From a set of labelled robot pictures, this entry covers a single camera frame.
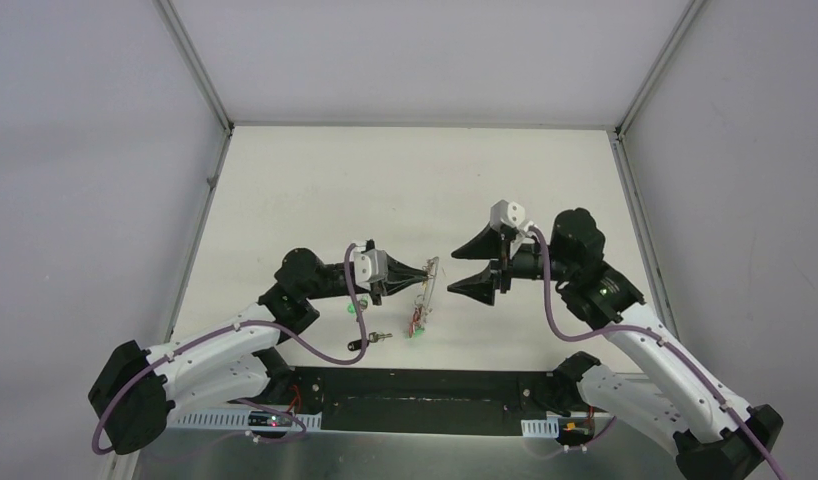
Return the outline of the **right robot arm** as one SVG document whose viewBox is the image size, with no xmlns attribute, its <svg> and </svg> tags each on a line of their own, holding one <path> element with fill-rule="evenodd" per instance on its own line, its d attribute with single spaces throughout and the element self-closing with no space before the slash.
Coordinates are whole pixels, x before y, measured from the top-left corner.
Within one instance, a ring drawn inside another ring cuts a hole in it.
<svg viewBox="0 0 818 480">
<path fill-rule="evenodd" d="M 559 213 L 549 235 L 524 208 L 502 200 L 487 225 L 453 252 L 486 267 L 449 291 L 493 305 L 516 279 L 542 283 L 543 303 L 558 294 L 587 326 L 631 359 L 649 380 L 628 382 L 595 356 L 578 352 L 548 376 L 541 407 L 567 415 L 582 407 L 610 414 L 661 446 L 687 479 L 744 479 L 767 464 L 783 427 L 769 405 L 754 406 L 708 371 L 669 331 L 643 293 L 604 258 L 605 237 L 583 208 Z"/>
</svg>

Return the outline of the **large keyring with keys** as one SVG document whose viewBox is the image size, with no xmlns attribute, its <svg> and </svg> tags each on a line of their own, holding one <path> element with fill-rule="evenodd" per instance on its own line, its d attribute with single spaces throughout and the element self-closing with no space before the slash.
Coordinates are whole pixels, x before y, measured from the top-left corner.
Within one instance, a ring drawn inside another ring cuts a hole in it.
<svg viewBox="0 0 818 480">
<path fill-rule="evenodd" d="M 416 297 L 414 310 L 410 320 L 407 336 L 415 338 L 423 334 L 426 330 L 428 316 L 432 311 L 431 301 L 435 290 L 437 275 L 439 272 L 440 258 L 438 256 L 429 258 L 425 267 L 427 278 L 422 282 L 423 290 Z"/>
</svg>

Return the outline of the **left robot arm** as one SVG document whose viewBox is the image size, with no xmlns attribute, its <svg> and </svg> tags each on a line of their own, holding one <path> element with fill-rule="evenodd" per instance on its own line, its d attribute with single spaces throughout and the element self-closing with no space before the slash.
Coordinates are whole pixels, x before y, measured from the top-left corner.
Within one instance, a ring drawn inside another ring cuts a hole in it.
<svg viewBox="0 0 818 480">
<path fill-rule="evenodd" d="M 427 270 L 394 259 L 372 240 L 350 244 L 335 264 L 308 248 L 289 251 L 274 285 L 230 319 L 182 340 L 151 347 L 130 340 L 113 350 L 88 393 L 98 418 L 93 453 L 136 452 L 173 421 L 219 403 L 256 396 L 266 404 L 282 402 L 290 378 L 261 356 L 285 341 L 333 365 L 360 362 L 371 342 L 361 296 L 379 305 L 429 277 Z M 330 356 L 301 336 L 320 316 L 313 301 L 338 297 L 349 298 L 356 315 L 361 343 L 353 358 Z"/>
</svg>

